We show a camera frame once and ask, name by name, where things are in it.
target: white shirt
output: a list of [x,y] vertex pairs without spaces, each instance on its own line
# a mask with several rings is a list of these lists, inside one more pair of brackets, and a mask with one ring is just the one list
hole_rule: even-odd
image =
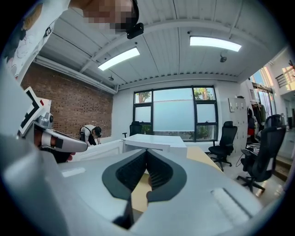
[[13,76],[21,83],[30,64],[47,42],[55,21],[68,9],[71,0],[42,0],[38,1],[30,12],[24,16],[16,30],[13,32],[10,42],[12,47],[6,50],[7,68]]
[[83,132],[85,134],[85,142],[88,141],[89,136],[92,134],[91,131],[94,128],[95,128],[95,126],[91,125],[91,124],[87,124],[81,128],[81,132]]

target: fluorescent light panel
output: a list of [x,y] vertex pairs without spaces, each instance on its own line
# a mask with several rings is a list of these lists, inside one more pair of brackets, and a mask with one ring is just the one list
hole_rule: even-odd
[[135,56],[138,56],[139,51],[137,50],[137,48],[133,48],[131,50],[128,50],[127,52],[124,52],[110,60],[108,60],[107,62],[101,64],[98,68],[101,69],[102,71],[105,71],[106,69],[112,67],[113,65],[116,65],[122,61],[128,60],[130,58],[133,58]]
[[190,45],[191,46],[208,46],[208,47],[220,47],[232,51],[238,52],[242,47],[239,44],[221,40],[221,39],[214,39],[214,38],[207,38],[207,37],[191,37],[190,38]]

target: white ceiling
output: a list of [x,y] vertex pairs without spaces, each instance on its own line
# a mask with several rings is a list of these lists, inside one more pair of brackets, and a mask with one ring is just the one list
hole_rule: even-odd
[[[138,0],[145,33],[132,40],[86,23],[79,9],[65,11],[40,55],[120,88],[157,78],[216,78],[244,81],[286,44],[270,14],[254,0]],[[189,37],[210,36],[242,45],[239,52],[191,47]],[[102,72],[98,66],[137,47],[140,56]]]

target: brick wall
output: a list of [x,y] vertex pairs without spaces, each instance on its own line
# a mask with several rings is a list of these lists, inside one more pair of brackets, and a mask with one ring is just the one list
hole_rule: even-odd
[[92,124],[101,127],[101,137],[111,136],[112,94],[34,63],[21,86],[31,86],[37,97],[52,100],[55,130],[78,138],[80,128]]

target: office chair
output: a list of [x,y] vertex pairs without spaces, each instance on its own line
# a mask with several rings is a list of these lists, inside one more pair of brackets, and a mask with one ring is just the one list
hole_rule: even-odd
[[250,174],[250,177],[238,176],[236,179],[242,179],[245,183],[242,186],[248,186],[253,192],[253,187],[265,188],[255,182],[262,182],[271,177],[276,167],[276,156],[282,145],[286,133],[286,126],[268,127],[261,132],[261,143],[258,154],[249,150],[242,150],[245,158],[241,159],[243,171]]
[[213,141],[213,147],[209,147],[209,151],[215,154],[217,157],[211,157],[214,162],[220,164],[220,168],[223,171],[222,162],[232,166],[230,162],[226,160],[226,157],[234,150],[233,142],[236,136],[238,128],[233,126],[232,121],[226,121],[222,127],[222,136],[219,142],[219,146],[215,145]]
[[130,125],[130,136],[141,134],[142,133],[142,125],[139,124],[139,121],[133,121]]
[[264,128],[268,128],[268,127],[282,127],[283,123],[282,123],[282,117],[281,115],[272,115],[269,116],[264,124]]

